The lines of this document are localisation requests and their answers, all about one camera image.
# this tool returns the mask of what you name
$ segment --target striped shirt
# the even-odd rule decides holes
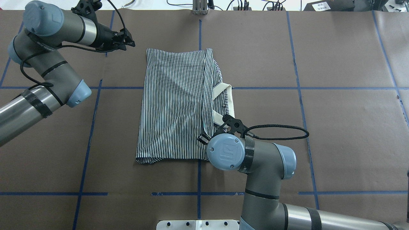
[[[136,161],[165,158],[207,159],[201,133],[212,136],[218,125],[213,110],[229,112],[227,91],[214,100],[213,87],[222,75],[212,49],[171,53],[147,49]]]

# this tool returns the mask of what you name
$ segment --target black and white striped cloth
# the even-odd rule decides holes
[[[234,116],[231,86],[222,82],[212,49],[147,49],[137,162],[207,159],[197,138],[212,136],[224,114]]]

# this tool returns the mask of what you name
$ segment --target black box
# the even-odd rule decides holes
[[[354,8],[353,0],[324,0],[308,3],[304,11],[354,11]]]

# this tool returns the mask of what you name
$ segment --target ur logo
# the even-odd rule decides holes
[[[220,154],[221,160],[226,161],[233,161],[234,153],[236,152],[237,146],[232,144],[224,144],[223,145],[223,153]]]

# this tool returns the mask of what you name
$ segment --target folded cloth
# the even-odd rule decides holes
[[[202,133],[211,137],[224,114],[234,117],[231,86],[222,83],[212,49],[147,49],[137,162],[207,159],[197,138]]]

